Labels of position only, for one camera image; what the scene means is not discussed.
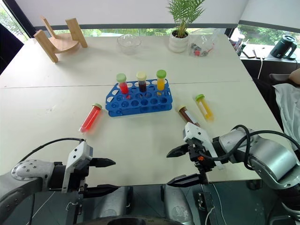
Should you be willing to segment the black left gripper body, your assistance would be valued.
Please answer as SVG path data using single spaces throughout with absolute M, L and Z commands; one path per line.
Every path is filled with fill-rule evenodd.
M 90 162 L 84 160 L 75 165 L 74 171 L 70 174 L 68 183 L 68 192 L 77 192 L 83 195 L 83 198 L 88 198 L 89 190 L 85 180 L 89 175 Z

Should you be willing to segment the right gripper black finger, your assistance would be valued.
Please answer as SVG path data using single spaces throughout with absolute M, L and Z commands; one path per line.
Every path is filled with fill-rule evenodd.
M 167 155 L 167 158 L 175 158 L 185 155 L 188 152 L 189 145 L 186 143 L 184 145 L 178 146 L 172 149 Z
M 190 186 L 194 186 L 200 184 L 202 181 L 201 176 L 199 174 L 192 175 L 181 175 L 173 178 L 171 181 L 167 182 L 167 185 L 171 187 L 179 187 L 179 188 L 187 188 Z

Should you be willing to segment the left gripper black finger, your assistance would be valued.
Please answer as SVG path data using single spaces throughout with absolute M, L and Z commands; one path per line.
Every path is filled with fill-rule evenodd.
M 120 186 L 104 184 L 96 187 L 86 187 L 83 191 L 83 197 L 102 197 L 118 190 Z
M 104 168 L 115 164 L 116 162 L 108 158 L 92 158 L 92 160 L 90 161 L 90 167 L 93 166 L 96 168 Z

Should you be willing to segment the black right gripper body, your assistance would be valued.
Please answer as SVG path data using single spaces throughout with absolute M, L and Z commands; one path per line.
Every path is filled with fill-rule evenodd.
M 188 146 L 189 157 L 192 162 L 194 162 L 195 167 L 199 172 L 199 180 L 201 184 L 208 184 L 208 178 L 206 173 L 212 171 L 216 166 L 215 162 L 203 157 L 200 154 L 200 148 L 195 144 Z

